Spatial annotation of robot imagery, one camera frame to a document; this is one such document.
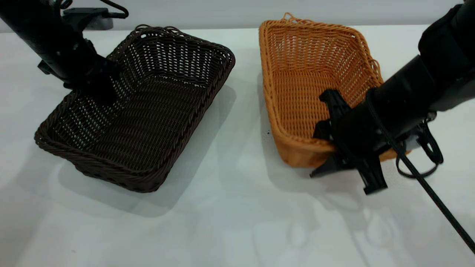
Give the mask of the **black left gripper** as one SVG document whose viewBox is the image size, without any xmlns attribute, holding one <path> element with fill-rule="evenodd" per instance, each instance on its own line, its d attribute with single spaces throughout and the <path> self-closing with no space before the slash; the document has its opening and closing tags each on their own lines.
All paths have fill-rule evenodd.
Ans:
<svg viewBox="0 0 475 267">
<path fill-rule="evenodd" d="M 64 82 L 63 86 L 69 90 L 84 91 L 100 105 L 113 105 L 117 94 L 112 80 L 120 76 L 121 67 L 117 62 L 97 54 L 92 41 L 85 39 L 85 43 L 95 52 L 93 66 L 78 79 Z"/>
</svg>

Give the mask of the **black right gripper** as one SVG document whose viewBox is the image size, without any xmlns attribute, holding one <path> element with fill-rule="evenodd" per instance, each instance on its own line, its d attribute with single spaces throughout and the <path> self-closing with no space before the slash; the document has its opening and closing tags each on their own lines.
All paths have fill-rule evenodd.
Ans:
<svg viewBox="0 0 475 267">
<path fill-rule="evenodd" d="M 393 138 L 403 154 L 421 147 L 422 123 L 427 117 L 427 92 L 421 89 L 371 89 L 366 100 L 350 108 L 336 90 L 326 90 L 330 118 L 315 125 L 314 139 L 331 141 L 336 153 L 310 173 L 319 178 L 356 169 L 367 195 L 387 188 L 380 156 Z"/>
</svg>

